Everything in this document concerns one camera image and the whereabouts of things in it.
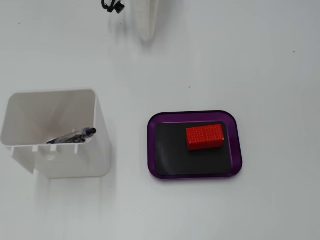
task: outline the white container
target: white container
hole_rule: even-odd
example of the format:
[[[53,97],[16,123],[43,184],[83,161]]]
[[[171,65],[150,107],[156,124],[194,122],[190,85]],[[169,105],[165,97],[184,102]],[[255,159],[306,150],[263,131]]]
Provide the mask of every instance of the white container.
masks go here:
[[[84,143],[46,144],[84,128],[97,130]],[[33,174],[37,169],[48,178],[103,176],[111,164],[111,142],[91,89],[14,94],[1,142],[26,170]]]
[[[137,31],[142,40],[154,37],[159,0],[133,0],[133,11]]]

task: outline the black mat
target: black mat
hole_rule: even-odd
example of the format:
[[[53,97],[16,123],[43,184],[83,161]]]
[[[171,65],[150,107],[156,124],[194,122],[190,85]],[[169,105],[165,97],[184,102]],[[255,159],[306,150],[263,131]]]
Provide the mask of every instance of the black mat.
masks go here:
[[[188,151],[186,130],[221,124],[222,147]],[[159,175],[227,174],[232,170],[227,128],[223,122],[161,123],[155,127],[156,171]]]

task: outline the textured red sponge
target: textured red sponge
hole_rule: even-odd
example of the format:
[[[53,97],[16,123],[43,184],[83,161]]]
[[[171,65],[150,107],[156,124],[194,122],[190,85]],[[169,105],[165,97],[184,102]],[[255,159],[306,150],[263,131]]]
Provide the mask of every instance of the textured red sponge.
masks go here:
[[[189,151],[220,148],[224,144],[224,140],[221,124],[186,129],[186,142]]]

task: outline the black pen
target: black pen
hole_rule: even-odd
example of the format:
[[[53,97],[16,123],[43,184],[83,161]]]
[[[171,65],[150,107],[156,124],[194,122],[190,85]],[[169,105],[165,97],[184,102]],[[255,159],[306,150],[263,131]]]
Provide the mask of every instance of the black pen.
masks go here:
[[[48,141],[46,144],[73,144],[73,143],[84,143],[86,139],[91,138],[97,130],[93,127],[87,127],[79,131],[69,133],[67,135],[58,137],[51,141]]]

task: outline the white backdrop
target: white backdrop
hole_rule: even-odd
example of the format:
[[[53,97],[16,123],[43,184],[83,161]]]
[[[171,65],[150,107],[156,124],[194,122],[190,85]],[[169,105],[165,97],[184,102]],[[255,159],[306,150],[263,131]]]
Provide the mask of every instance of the white backdrop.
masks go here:
[[[149,43],[124,3],[0,2],[0,125],[14,92],[94,88],[113,149],[106,176],[53,180],[1,149],[0,239],[318,240],[320,1],[161,0]],[[241,172],[152,177],[149,119],[201,110],[236,118]]]

